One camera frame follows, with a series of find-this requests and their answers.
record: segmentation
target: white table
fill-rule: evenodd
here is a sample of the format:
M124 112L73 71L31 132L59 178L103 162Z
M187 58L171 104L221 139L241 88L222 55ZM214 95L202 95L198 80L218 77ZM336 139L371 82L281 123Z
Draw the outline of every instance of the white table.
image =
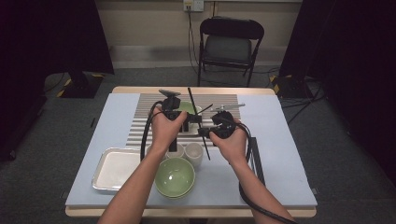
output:
M159 89L188 94L182 87L117 87L109 94L87 153L66 201L70 217L99 217L113 194L92 187L92 177L102 153L125 147L141 93ZM258 140L266 187L294 217L313 217L317 201L309 188L304 167L280 103L269 89L191 88L193 94L236 94L242 121ZM163 197L153 186L143 217L251 217L239 196L237 178L216 148L211 161L203 160L192 191L182 199Z

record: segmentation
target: striped mat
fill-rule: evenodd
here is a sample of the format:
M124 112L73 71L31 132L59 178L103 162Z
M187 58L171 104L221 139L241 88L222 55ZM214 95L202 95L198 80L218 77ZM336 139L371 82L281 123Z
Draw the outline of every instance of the striped mat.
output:
M190 96L188 94L179 95L181 101L190 101ZM136 111L134 113L134 119L132 121L131 129L129 131L126 146L130 148L140 148L143 131L145 129L146 120L148 118L149 110L152 105L157 101L163 101L165 97L161 94L140 94L139 101L137 103ZM193 96L195 105L200 106L202 109L213 104L212 108L217 108L222 105L236 105L238 104L236 94L197 94ZM228 110L235 118L240 119L239 108ZM203 126L213 126L211 117L215 115L216 112L210 112L210 109L203 113ZM151 129L148 132L148 139L146 146L150 145L152 141ZM208 147L213 147L213 143L210 139L206 139L206 145ZM197 142L202 146L204 141L202 137L198 135L198 124L192 124L190 131L188 133L180 133L177 137L177 142L183 146L188 143Z

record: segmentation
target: electrical outlet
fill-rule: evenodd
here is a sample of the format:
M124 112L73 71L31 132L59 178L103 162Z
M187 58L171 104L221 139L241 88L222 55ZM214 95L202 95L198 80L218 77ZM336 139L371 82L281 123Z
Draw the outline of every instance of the electrical outlet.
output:
M188 11L188 7L190 7L190 11L193 11L193 0L183 0L183 10Z
M204 0L194 0L193 11L204 11Z
M204 11L204 0L183 0L183 10L188 11Z

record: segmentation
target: person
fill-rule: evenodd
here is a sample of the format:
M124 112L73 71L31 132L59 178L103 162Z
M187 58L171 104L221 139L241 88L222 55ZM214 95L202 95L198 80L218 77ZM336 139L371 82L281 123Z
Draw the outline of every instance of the person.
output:
M153 114L155 116L151 125L150 151L113 197L98 223L140 223L160 162L187 117L187 113L183 111L175 120L169 120L159 108L154 108ZM245 159L247 137L244 131L237 128L227 139L218 138L214 133L210 133L210 139L219 147L224 159L230 163L244 192L251 201L272 213L293 220L288 210L271 194L248 166ZM256 223L279 223L254 209L252 209L252 215Z

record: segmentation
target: green bowl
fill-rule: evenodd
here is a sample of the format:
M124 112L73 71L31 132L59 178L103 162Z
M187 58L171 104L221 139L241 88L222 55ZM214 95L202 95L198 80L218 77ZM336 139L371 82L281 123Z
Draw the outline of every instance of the green bowl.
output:
M171 158L161 162L154 183L162 195L178 198L190 191L194 179L194 168L188 161Z
M198 105L196 105L195 108L197 109L197 112L202 110L202 108ZM187 111L189 114L195 114L194 108L192 107L192 102L188 101L181 101L178 111Z

